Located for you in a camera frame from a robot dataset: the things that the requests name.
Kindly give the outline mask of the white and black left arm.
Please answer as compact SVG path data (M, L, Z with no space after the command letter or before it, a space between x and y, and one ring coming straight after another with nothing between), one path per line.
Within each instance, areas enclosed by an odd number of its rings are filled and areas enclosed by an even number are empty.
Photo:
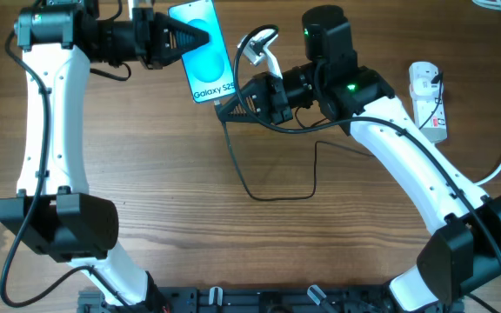
M206 45L209 34L126 4L128 20L103 19L95 1L37 1L21 10L8 45L26 73L27 132L16 194L0 222L38 255L84 273L114 312L168 312L151 274L118 241L115 204L92 196L84 168L84 96L98 63L160 70Z

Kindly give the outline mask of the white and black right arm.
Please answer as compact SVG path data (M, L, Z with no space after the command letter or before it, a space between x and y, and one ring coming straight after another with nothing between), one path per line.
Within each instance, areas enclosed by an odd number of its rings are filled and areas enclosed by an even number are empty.
M273 24L244 37L237 56L269 69L217 107L222 123L259 123L284 132L295 110L317 104L328 127L340 127L393 176L416 206L428 243L415 265L388 284L393 310L450 309L501 277L501 196L489 196L463 176L411 121L394 89L360 65L342 8L314 7L303 14L307 63L281 71L268 46Z

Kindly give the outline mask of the blue Galaxy smartphone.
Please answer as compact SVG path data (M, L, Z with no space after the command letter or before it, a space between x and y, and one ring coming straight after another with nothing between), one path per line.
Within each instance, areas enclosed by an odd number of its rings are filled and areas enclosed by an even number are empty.
M168 9L170 17L204 30L210 41L182 56L195 103L218 100L235 93L233 72L213 1L200 0Z

